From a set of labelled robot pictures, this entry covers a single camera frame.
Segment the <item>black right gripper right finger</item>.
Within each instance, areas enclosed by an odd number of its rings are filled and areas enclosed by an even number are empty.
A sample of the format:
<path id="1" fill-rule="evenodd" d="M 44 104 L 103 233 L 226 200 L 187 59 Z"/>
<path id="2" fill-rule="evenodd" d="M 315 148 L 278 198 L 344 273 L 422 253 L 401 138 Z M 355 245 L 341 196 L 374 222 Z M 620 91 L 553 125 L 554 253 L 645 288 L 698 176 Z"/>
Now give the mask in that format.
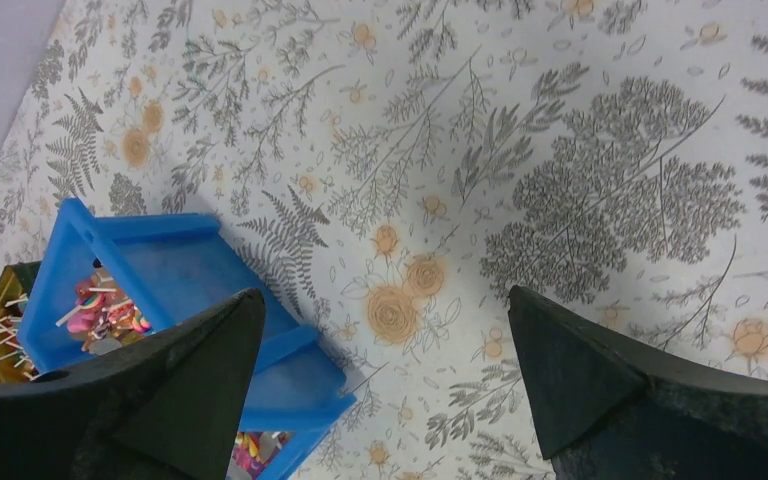
<path id="1" fill-rule="evenodd" d="M 768 479 L 768 380 L 704 366 L 523 288 L 509 321 L 560 479 Z"/>

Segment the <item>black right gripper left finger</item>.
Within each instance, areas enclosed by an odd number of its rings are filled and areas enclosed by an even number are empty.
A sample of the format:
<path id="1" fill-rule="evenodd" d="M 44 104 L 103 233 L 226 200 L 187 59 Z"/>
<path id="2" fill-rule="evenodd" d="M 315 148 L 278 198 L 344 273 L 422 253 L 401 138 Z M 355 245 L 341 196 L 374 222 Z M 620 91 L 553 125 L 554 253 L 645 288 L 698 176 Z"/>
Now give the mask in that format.
<path id="1" fill-rule="evenodd" d="M 132 345 L 0 384 L 0 479 L 221 479 L 264 332 L 255 289 Z"/>

